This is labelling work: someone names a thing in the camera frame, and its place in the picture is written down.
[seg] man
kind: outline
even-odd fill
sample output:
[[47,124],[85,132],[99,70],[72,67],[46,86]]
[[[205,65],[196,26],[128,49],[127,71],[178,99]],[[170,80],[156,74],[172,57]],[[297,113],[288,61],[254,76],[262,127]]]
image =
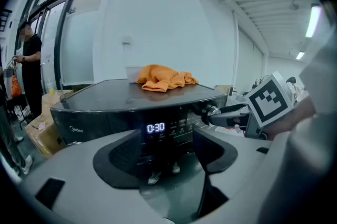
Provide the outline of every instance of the man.
[[[0,55],[0,76],[3,74],[1,55]],[[8,123],[6,112],[4,109],[5,94],[0,87],[0,152],[4,156],[8,165],[14,169],[16,174],[20,173],[19,166],[24,174],[28,174],[32,166],[33,159],[29,155],[26,160],[22,157],[18,150],[11,126]]]
[[23,55],[16,55],[14,61],[22,64],[23,86],[33,118],[41,114],[41,40],[34,34],[31,25],[25,22],[19,37],[24,42]]

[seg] orange bag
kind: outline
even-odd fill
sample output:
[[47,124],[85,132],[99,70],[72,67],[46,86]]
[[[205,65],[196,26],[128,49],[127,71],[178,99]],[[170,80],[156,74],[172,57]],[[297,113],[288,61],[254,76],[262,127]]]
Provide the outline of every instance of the orange bag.
[[16,98],[22,94],[22,88],[15,75],[12,76],[12,97]]

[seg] black air fryer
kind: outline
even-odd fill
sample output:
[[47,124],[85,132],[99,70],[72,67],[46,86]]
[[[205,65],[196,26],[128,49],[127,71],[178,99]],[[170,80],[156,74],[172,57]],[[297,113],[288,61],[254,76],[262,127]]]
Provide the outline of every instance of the black air fryer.
[[128,80],[107,80],[57,103],[51,113],[68,145],[140,129],[145,154],[148,144],[166,136],[173,136],[177,146],[191,144],[192,126],[206,126],[205,116],[226,100],[226,94],[199,84],[161,93],[144,91]]

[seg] cardboard box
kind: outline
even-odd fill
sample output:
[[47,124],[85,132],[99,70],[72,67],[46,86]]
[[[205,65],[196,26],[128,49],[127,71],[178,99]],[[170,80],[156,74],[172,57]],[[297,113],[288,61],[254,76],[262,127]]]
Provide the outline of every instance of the cardboard box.
[[[25,127],[31,141],[46,158],[51,158],[53,154],[66,147],[66,144],[58,135],[51,115],[51,107],[59,102],[63,95],[67,98],[73,93],[73,90],[63,90],[63,94],[61,91],[55,91],[53,95],[43,95],[41,115]],[[39,130],[38,127],[43,122],[45,123],[45,127]]]
[[215,89],[227,95],[232,95],[233,85],[217,85]]
[[[39,130],[38,126],[42,122],[45,123],[45,128]],[[51,117],[41,114],[30,122],[25,127],[25,130],[31,141],[46,158],[51,158],[53,154],[66,147],[66,144],[58,135],[56,126]]]
[[63,94],[61,91],[55,91],[53,95],[51,94],[45,94],[42,96],[42,114],[46,117],[52,116],[51,115],[51,107],[54,106],[57,102],[60,101],[61,98],[63,98],[63,95],[65,98],[70,97],[72,94],[74,94],[73,90],[63,90]]

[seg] black shirt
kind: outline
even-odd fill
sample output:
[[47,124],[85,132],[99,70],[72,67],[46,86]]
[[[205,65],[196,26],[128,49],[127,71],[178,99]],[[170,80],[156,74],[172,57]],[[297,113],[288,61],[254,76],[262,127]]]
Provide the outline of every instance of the black shirt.
[[[23,56],[33,55],[41,51],[42,42],[37,35],[31,37],[28,42],[23,45]],[[41,61],[22,62],[22,78],[25,81],[41,80]]]

